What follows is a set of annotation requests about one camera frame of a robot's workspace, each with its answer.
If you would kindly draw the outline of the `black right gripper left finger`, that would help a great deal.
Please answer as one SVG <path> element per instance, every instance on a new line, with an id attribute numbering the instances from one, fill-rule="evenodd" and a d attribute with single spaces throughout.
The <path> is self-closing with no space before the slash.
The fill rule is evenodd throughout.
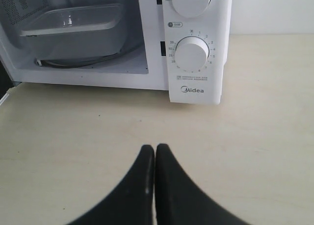
<path id="1" fill-rule="evenodd" d="M 71 225 L 152 225 L 155 152 L 143 145 L 117 186 Z"/>

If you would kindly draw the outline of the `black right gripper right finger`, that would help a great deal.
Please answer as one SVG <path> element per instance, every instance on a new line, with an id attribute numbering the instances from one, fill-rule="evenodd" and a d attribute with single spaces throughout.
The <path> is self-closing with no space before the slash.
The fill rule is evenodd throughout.
<path id="1" fill-rule="evenodd" d="M 155 207 L 159 225 L 248 224 L 199 188 L 167 144 L 159 144 L 156 150 Z"/>

